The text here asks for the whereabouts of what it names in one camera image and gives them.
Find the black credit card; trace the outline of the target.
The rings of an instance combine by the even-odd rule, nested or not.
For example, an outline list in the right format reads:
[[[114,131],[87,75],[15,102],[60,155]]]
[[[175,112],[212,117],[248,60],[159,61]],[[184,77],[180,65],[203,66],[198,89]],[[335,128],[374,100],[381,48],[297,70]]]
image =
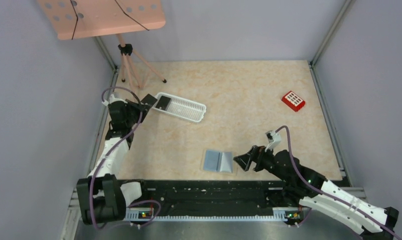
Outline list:
[[[153,106],[155,106],[155,104],[157,103],[158,99],[151,95],[151,94],[147,94],[142,100],[141,103],[144,106],[147,106],[149,108],[152,108]]]
[[[159,110],[166,111],[168,106],[169,106],[169,104],[170,104],[170,102],[171,102],[170,97],[162,95],[159,98],[159,100],[158,100],[157,104],[155,105],[155,107],[157,109],[159,109]]]

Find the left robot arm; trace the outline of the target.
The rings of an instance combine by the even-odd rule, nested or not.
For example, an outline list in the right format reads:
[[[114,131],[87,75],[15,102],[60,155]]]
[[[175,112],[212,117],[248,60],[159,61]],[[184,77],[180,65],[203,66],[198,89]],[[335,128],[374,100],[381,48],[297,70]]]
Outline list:
[[[100,229],[106,223],[123,220],[129,208],[142,207],[147,203],[158,206],[157,219],[168,215],[170,207],[149,200],[149,193],[142,189],[141,182],[120,184],[116,177],[132,145],[135,129],[156,101],[150,94],[141,102],[115,97],[103,101],[111,118],[104,150],[95,168],[86,178],[79,179],[76,186],[84,224]]]

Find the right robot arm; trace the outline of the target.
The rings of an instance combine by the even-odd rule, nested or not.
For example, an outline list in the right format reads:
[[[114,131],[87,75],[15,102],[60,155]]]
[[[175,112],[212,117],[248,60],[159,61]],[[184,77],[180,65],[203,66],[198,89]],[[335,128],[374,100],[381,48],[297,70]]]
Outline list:
[[[288,150],[274,153],[265,146],[252,146],[244,157],[255,163],[254,171],[266,170],[284,182],[282,200],[301,205],[339,221],[364,240],[400,239],[394,231],[399,211],[376,207],[341,189],[315,170],[300,165]]]

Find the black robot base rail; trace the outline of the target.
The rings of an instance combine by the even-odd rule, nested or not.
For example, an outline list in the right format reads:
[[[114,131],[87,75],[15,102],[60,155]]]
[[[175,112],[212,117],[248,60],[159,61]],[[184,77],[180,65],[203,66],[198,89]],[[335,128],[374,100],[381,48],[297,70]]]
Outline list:
[[[161,204],[161,217],[271,216],[274,208],[299,205],[274,180],[139,180],[141,200]]]

